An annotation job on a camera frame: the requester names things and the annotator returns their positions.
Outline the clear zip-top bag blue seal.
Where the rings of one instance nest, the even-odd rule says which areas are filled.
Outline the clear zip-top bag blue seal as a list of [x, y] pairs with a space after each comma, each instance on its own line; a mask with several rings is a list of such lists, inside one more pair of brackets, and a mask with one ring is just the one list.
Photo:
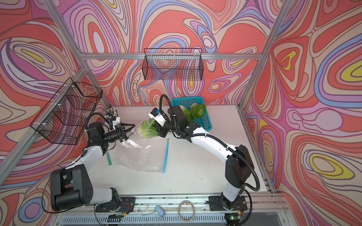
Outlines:
[[134, 137], [117, 145], [115, 159], [119, 165], [134, 171], [163, 173], [168, 147], [169, 141], [166, 138]]

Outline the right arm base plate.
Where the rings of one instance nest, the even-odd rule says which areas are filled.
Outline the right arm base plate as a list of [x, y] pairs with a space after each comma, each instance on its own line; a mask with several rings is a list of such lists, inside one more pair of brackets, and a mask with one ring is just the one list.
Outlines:
[[237, 196], [234, 202], [229, 202], [221, 196], [209, 196], [206, 203], [211, 211], [240, 211], [248, 210], [247, 202], [244, 196]]

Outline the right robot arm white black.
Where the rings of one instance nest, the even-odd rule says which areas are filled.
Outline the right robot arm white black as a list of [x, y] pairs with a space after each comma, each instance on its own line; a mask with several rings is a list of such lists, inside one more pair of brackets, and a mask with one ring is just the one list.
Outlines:
[[244, 145], [230, 145], [211, 135], [199, 124], [188, 121], [179, 106], [170, 107], [167, 113], [155, 107], [149, 117], [155, 121], [154, 127], [161, 137], [172, 132], [175, 138], [198, 145], [225, 163], [227, 184], [220, 195], [221, 204], [217, 207], [233, 210], [246, 187], [253, 191], [260, 190], [260, 180]]

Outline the small clear bag pink seal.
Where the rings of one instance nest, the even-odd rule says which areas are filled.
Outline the small clear bag pink seal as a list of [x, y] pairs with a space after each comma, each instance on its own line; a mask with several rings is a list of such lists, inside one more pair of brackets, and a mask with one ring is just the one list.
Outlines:
[[157, 129], [155, 128], [154, 119], [144, 120], [130, 133], [127, 134], [128, 139], [121, 144], [126, 148], [144, 148], [151, 144], [153, 140], [160, 137]]

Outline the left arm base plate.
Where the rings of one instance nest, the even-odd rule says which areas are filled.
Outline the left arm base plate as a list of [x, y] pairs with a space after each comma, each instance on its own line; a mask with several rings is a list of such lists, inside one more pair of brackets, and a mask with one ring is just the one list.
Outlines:
[[110, 201], [97, 205], [96, 213], [130, 213], [134, 210], [135, 197], [120, 197], [119, 201]]

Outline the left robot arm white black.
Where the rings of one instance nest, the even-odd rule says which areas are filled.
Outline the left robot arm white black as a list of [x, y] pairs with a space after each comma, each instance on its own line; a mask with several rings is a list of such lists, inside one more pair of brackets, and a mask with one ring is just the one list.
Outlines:
[[88, 144], [71, 164], [50, 177], [51, 207], [55, 212], [67, 211], [83, 205], [95, 205], [101, 212], [119, 212], [122, 200], [115, 188], [93, 187], [88, 171], [103, 157], [110, 143], [126, 141], [135, 124], [121, 123], [105, 132], [101, 122], [86, 126]]

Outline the chinese cabbage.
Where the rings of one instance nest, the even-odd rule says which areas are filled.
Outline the chinese cabbage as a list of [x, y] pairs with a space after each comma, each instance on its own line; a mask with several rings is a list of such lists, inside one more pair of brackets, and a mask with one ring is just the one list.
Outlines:
[[206, 105], [193, 103], [190, 112], [194, 119], [199, 119], [206, 114]]
[[191, 115], [191, 112], [186, 107], [180, 105], [180, 108], [188, 122], [191, 122], [194, 120], [193, 116]]

